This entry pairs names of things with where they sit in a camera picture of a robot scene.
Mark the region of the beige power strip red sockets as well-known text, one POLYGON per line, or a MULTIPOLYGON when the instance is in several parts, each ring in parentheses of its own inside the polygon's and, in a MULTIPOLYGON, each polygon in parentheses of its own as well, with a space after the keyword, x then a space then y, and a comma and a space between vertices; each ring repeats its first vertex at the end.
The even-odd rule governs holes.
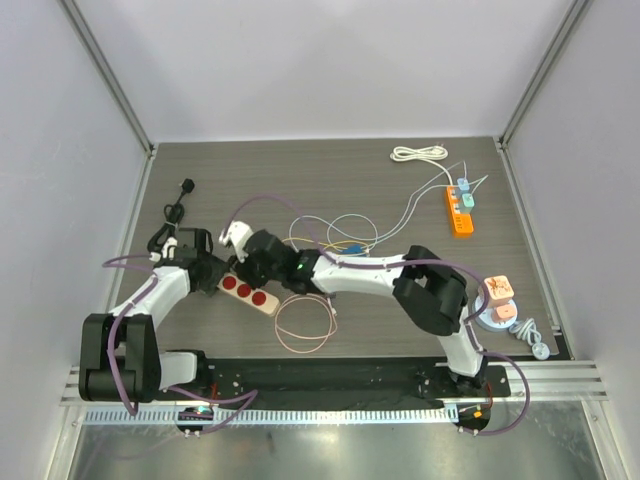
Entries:
POLYGON ((248 283, 240 280, 232 273, 225 274, 217 287, 221 292, 269 317, 273 317, 281 305, 276 296, 262 289, 252 288, 248 283))

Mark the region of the blue cube adapter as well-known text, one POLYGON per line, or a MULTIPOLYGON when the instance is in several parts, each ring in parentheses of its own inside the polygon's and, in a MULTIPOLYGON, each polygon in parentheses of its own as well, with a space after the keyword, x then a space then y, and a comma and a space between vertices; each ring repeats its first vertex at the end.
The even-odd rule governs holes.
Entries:
POLYGON ((344 256, 361 256, 366 254, 366 249, 359 244, 352 244, 345 247, 341 254, 344 256))

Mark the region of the round light blue socket base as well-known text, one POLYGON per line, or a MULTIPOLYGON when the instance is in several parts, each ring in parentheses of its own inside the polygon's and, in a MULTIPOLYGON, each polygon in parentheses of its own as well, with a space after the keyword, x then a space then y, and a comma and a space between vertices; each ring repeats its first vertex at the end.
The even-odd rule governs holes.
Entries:
MULTIPOLYGON (((517 308, 516 302, 514 301, 514 297, 508 303, 514 304, 517 308)), ((492 318, 492 314, 495 307, 487 306, 479 315, 475 318, 475 322, 483 329, 490 332, 501 332, 508 330, 511 326, 513 326, 518 317, 518 308, 517 308, 517 316, 512 318, 509 322, 505 322, 502 324, 495 323, 492 318)))

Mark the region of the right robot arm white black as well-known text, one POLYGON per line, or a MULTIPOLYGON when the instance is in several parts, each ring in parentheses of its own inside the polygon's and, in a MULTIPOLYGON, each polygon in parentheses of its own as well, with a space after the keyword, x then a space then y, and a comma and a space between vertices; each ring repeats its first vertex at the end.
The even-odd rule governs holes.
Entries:
POLYGON ((474 395, 486 385, 486 359, 467 327, 466 279, 429 249, 413 245, 403 255, 349 257, 296 250, 266 230, 238 226, 238 233, 221 234, 219 243, 234 251, 233 269, 251 287, 278 282, 298 295, 392 298, 416 327, 438 338, 458 393, 474 395))

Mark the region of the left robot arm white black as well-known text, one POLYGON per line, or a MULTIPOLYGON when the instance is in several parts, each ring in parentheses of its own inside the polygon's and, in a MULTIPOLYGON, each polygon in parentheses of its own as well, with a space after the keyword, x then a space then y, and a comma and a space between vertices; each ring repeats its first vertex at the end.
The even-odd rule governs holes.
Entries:
POLYGON ((200 350, 163 352, 157 329, 169 312, 192 293, 212 295, 229 263, 212 252, 206 229, 188 228, 149 253, 150 276, 128 299, 83 323, 78 391, 91 402, 120 401, 137 413, 140 403, 177 386, 188 398, 205 397, 212 387, 200 350))

